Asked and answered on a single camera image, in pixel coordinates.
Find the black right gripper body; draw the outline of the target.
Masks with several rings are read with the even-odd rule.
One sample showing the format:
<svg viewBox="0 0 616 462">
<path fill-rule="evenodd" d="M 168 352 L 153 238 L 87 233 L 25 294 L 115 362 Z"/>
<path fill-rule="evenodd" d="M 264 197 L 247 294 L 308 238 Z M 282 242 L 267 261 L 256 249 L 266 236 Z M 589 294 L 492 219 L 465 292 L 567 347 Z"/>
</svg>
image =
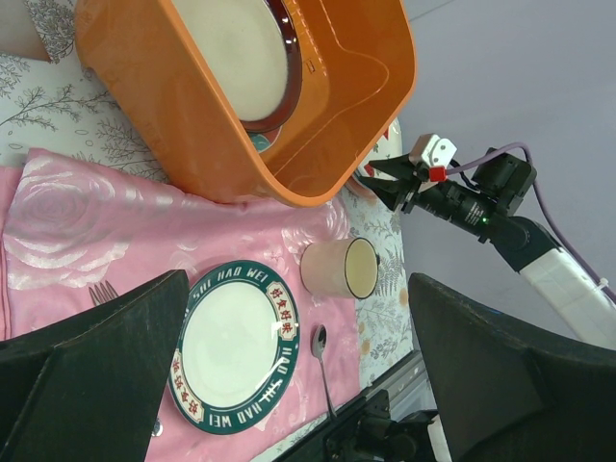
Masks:
<svg viewBox="0 0 616 462">
<path fill-rule="evenodd" d="M 402 207 L 404 214 L 414 208 L 429 212 L 477 237 L 482 244 L 524 245 L 525 229 L 517 224 L 497 200 L 451 180 L 416 192 Z"/>
</svg>

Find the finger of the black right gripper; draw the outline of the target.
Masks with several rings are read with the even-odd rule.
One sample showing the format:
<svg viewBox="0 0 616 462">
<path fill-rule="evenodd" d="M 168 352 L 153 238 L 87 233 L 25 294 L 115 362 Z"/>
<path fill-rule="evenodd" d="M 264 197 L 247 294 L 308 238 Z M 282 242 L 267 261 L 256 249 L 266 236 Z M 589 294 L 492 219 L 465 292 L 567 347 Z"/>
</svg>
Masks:
<svg viewBox="0 0 616 462">
<path fill-rule="evenodd" d="M 361 176 L 359 182 L 370 189 L 390 211 L 400 210 L 409 193 L 409 185 L 405 180 Z"/>
<path fill-rule="evenodd" d="M 408 154 L 398 157 L 370 160 L 368 165 L 374 171 L 374 179 L 397 181 L 410 180 L 415 177 L 416 165 Z"/>
</svg>

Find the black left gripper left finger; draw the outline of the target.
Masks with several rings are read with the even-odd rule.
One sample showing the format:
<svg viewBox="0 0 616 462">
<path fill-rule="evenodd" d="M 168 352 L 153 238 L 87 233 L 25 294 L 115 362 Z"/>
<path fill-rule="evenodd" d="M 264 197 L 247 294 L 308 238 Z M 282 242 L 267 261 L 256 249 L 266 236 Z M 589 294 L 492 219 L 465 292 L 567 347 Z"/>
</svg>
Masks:
<svg viewBox="0 0 616 462">
<path fill-rule="evenodd" d="M 2 460 L 144 460 L 189 291 L 171 270 L 2 342 Z"/>
</svg>

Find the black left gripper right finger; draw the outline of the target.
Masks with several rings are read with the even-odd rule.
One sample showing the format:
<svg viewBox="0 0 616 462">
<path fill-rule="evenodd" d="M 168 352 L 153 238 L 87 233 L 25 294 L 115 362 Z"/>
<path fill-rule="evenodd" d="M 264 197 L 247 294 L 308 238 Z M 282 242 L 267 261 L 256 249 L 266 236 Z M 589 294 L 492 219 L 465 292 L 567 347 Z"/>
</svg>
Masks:
<svg viewBox="0 0 616 462">
<path fill-rule="evenodd" d="M 410 312 L 454 461 L 612 461 L 615 353 L 423 274 Z"/>
</svg>

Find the dark red cream plate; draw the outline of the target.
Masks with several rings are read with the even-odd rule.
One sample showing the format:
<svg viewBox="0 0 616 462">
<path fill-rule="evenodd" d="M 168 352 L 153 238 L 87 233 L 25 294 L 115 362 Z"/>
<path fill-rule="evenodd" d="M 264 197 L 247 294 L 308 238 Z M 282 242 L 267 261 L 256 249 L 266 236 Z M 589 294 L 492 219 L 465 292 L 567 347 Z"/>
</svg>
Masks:
<svg viewBox="0 0 616 462">
<path fill-rule="evenodd" d="M 282 126 L 302 88 L 298 34 L 283 1 L 175 1 L 199 53 L 248 133 Z"/>
</svg>

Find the red teal floral plate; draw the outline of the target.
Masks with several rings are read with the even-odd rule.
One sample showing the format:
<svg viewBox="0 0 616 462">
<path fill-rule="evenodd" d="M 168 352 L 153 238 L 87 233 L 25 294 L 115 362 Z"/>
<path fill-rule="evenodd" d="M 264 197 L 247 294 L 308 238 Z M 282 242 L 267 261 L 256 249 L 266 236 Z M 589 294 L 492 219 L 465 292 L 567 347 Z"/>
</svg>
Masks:
<svg viewBox="0 0 616 462">
<path fill-rule="evenodd" d="M 282 128 L 283 126 L 279 126 L 276 129 L 264 133 L 248 132 L 247 134 L 256 151 L 259 154 L 262 154 L 276 143 L 281 134 Z"/>
</svg>

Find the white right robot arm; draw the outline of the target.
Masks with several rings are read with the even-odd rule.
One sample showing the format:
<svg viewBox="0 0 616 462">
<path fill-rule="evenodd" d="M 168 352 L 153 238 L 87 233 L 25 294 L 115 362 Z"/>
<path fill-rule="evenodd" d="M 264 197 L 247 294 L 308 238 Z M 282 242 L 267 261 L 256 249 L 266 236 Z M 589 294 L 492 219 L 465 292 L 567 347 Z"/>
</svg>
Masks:
<svg viewBox="0 0 616 462">
<path fill-rule="evenodd" d="M 516 214 L 535 182 L 531 162 L 492 149 L 465 184 L 449 179 L 444 167 L 407 156 L 369 165 L 383 177 L 362 176 L 358 181 L 389 210 L 408 214 L 419 207 L 480 243 L 490 243 L 581 341 L 615 347 L 615 301 L 604 283 L 549 230 Z"/>
</svg>

